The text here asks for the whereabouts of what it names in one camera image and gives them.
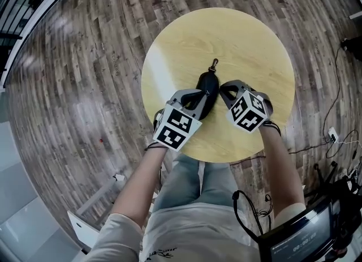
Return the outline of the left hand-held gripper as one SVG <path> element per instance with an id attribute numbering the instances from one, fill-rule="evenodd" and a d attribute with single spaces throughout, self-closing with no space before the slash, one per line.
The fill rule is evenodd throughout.
<path id="1" fill-rule="evenodd" d="M 180 102 L 186 102 L 186 108 Z M 212 109 L 212 95 L 200 89 L 176 91 L 157 119 L 153 140 L 180 151 Z"/>

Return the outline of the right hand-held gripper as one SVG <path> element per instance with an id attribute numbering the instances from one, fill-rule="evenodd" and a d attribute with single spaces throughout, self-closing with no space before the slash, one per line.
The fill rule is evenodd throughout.
<path id="1" fill-rule="evenodd" d="M 241 80 L 224 83 L 219 94 L 228 108 L 227 120 L 249 134 L 255 132 L 273 112 L 269 96 L 255 91 Z"/>

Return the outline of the black zippered case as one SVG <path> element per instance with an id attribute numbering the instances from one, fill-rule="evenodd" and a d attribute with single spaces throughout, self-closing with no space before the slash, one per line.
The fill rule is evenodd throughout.
<path id="1" fill-rule="evenodd" d="M 200 115 L 200 120 L 204 119 L 210 113 L 219 94 L 219 79 L 216 76 L 217 64 L 218 59 L 214 58 L 208 71 L 200 75 L 196 86 L 196 89 L 200 89 L 206 94 L 206 101 Z"/>

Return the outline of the person's right forearm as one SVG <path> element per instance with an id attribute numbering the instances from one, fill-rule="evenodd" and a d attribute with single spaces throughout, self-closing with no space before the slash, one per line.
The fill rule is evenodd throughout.
<path id="1" fill-rule="evenodd" d="M 274 214 L 278 215 L 296 203 L 305 204 L 299 173 L 281 135 L 270 126 L 261 126 L 259 130 L 264 144 Z"/>

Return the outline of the person's left forearm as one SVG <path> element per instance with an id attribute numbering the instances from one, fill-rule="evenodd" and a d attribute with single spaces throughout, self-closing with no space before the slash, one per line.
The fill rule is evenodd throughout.
<path id="1" fill-rule="evenodd" d="M 167 150 L 155 143 L 145 151 L 141 163 L 116 198 L 111 213 L 122 214 L 143 227 Z"/>

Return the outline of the round wooden table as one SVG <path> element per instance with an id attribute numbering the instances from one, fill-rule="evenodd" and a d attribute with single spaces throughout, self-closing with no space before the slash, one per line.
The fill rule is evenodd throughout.
<path id="1" fill-rule="evenodd" d="M 272 120 L 286 125 L 295 95 L 294 70 L 274 32 L 258 19 L 230 8 L 204 8 L 187 13 L 165 27 L 151 44 L 143 64 L 141 92 L 153 119 L 180 89 L 194 88 L 199 76 L 218 59 L 220 83 L 239 79 L 271 99 Z M 218 98 L 182 152 L 206 162 L 234 162 L 263 149 L 258 131 L 246 133 L 226 117 Z"/>

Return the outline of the person's grey trousers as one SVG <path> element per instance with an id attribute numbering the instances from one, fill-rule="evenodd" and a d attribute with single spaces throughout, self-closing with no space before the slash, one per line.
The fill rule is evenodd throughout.
<path id="1" fill-rule="evenodd" d="M 181 154 L 155 199 L 153 211 L 196 203 L 232 207 L 237 189 L 229 164 L 205 163 L 200 180 L 199 161 Z"/>

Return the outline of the person's white shirt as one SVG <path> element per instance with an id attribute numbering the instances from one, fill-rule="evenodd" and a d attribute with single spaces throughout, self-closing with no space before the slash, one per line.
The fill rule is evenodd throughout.
<path id="1" fill-rule="evenodd" d="M 244 219 L 232 207 L 194 203 L 154 212 L 141 230 L 114 213 L 83 262 L 260 262 Z"/>

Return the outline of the black monitor screen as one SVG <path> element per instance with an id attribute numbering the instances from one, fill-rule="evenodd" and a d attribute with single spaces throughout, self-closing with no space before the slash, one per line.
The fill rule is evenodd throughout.
<path id="1" fill-rule="evenodd" d="M 333 204 L 329 198 L 259 236 L 261 262 L 314 262 L 324 256 L 336 237 Z"/>

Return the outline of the white desk panel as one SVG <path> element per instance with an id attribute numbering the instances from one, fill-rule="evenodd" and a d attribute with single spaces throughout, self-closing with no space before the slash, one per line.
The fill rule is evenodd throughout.
<path id="1" fill-rule="evenodd" d="M 100 230 L 84 221 L 79 215 L 67 212 L 70 223 L 77 239 L 88 248 L 92 249 L 97 242 Z"/>

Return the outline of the black bag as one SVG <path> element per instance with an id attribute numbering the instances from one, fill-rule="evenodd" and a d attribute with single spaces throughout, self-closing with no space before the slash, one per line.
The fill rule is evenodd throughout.
<path id="1" fill-rule="evenodd" d="M 335 182 L 336 196 L 339 200 L 337 237 L 333 244 L 336 252 L 346 252 L 351 243 L 353 234 L 362 223 L 362 196 L 353 194 L 347 182 L 342 178 Z"/>

